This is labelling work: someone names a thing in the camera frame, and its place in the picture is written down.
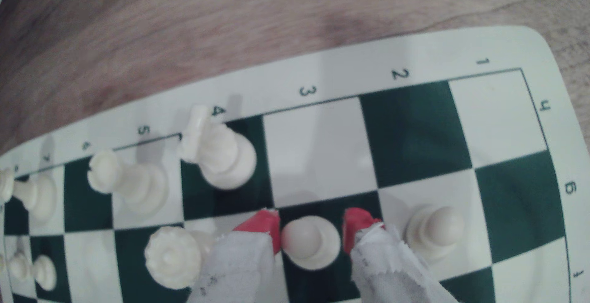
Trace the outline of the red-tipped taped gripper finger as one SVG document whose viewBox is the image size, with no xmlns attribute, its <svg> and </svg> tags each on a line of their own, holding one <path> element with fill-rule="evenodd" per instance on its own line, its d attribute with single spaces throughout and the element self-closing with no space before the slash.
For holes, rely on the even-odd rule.
<svg viewBox="0 0 590 303">
<path fill-rule="evenodd" d="M 187 302 L 255 302 L 273 276 L 280 221 L 277 210 L 261 209 L 217 239 Z"/>
<path fill-rule="evenodd" d="M 456 302 L 395 226 L 358 207 L 345 209 L 343 249 L 362 302 Z"/>
</svg>

